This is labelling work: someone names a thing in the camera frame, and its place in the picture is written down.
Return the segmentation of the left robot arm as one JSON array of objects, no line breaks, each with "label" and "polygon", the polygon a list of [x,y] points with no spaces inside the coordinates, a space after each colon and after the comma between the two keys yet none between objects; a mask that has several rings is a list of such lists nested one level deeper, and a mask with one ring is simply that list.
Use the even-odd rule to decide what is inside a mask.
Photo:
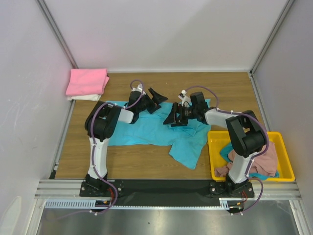
[{"label": "left robot arm", "polygon": [[150,114],[161,108],[167,97],[152,88],[148,96],[141,85],[132,88],[129,100],[121,106],[111,102],[98,101],[85,121],[85,130],[90,141],[90,165],[85,176],[86,186],[97,196],[104,195],[110,186],[107,180],[107,148],[118,122],[135,124],[139,114]]}]

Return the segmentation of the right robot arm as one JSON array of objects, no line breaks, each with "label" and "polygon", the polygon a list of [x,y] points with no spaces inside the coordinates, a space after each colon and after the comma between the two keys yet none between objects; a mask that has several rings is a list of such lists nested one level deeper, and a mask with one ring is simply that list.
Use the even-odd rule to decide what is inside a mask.
[{"label": "right robot arm", "polygon": [[189,120],[195,119],[203,124],[227,129],[235,156],[222,188],[211,186],[210,193],[238,196],[249,182],[252,161],[268,149],[269,140],[266,130],[252,110],[234,112],[210,107],[202,92],[187,96],[186,91],[182,91],[179,97],[181,103],[175,102],[172,105],[163,123],[172,127],[181,127],[187,126]]}]

